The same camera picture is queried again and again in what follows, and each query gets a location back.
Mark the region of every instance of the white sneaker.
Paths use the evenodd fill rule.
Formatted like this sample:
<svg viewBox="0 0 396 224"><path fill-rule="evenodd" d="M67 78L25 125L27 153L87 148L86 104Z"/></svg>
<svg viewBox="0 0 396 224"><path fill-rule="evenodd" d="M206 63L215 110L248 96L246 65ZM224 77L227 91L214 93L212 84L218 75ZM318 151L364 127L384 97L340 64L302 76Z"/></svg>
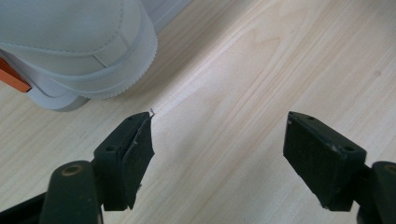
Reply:
<svg viewBox="0 0 396 224"><path fill-rule="evenodd" d="M139 0L3 0L0 30L0 49L88 98L128 89L157 48Z"/></svg>

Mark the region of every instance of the orange tag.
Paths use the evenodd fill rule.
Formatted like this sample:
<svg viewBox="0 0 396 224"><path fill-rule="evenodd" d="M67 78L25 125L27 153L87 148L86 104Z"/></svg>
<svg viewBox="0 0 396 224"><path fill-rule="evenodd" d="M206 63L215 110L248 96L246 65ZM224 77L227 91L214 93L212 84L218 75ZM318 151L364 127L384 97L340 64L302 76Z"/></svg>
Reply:
<svg viewBox="0 0 396 224"><path fill-rule="evenodd" d="M28 92L32 89L29 84L2 58L0 58L0 80L21 92Z"/></svg>

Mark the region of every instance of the light wood surface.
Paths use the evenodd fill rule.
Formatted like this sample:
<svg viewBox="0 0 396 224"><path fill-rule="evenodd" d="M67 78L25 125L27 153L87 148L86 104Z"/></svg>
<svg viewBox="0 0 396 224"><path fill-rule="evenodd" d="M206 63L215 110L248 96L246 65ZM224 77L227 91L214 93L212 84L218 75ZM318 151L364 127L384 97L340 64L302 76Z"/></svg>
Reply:
<svg viewBox="0 0 396 224"><path fill-rule="evenodd" d="M133 211L105 223L356 223L332 213L283 158L288 111L396 161L396 1L192 0L159 33L154 64L112 99L44 110L0 84L0 210L92 159L153 108L156 155Z"/></svg>

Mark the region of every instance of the wood grain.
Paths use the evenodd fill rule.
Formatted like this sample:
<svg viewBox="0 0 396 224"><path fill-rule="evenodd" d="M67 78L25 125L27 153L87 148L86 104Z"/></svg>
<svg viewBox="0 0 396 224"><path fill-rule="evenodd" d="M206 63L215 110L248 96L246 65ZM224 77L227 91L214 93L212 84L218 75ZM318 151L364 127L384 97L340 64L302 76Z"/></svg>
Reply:
<svg viewBox="0 0 396 224"><path fill-rule="evenodd" d="M154 156L133 211L105 223L356 223L283 158L288 111L396 161L396 2L192 0L124 94L68 113L0 84L0 210L46 190L126 117L153 108Z"/></svg>

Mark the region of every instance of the black plastic part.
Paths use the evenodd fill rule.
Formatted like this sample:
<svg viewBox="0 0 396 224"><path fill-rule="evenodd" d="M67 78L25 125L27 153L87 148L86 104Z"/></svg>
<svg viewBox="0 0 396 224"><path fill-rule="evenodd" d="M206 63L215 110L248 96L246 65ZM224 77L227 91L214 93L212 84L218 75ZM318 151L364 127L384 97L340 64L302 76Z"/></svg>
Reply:
<svg viewBox="0 0 396 224"><path fill-rule="evenodd" d="M382 222L396 223L396 163L388 161L374 163L370 184Z"/></svg>
<svg viewBox="0 0 396 224"><path fill-rule="evenodd" d="M45 193L17 204L0 214L0 223L36 224L40 218Z"/></svg>
<svg viewBox="0 0 396 224"><path fill-rule="evenodd" d="M56 169L40 215L40 224L103 223L94 171L88 161L69 162Z"/></svg>
<svg viewBox="0 0 396 224"><path fill-rule="evenodd" d="M92 162L106 211L134 206L136 193L154 155L149 112L123 121L94 151Z"/></svg>
<svg viewBox="0 0 396 224"><path fill-rule="evenodd" d="M378 217L373 193L370 188L371 175L372 169L366 165L362 166L361 170L352 177L348 187L352 191L353 200L361 206L365 211L365 215Z"/></svg>
<svg viewBox="0 0 396 224"><path fill-rule="evenodd" d="M358 224L383 224L381 217L376 210L367 212L363 207L359 208L356 219Z"/></svg>
<svg viewBox="0 0 396 224"><path fill-rule="evenodd" d="M313 117L289 112L283 153L323 207L350 210L348 184L364 167L364 149Z"/></svg>

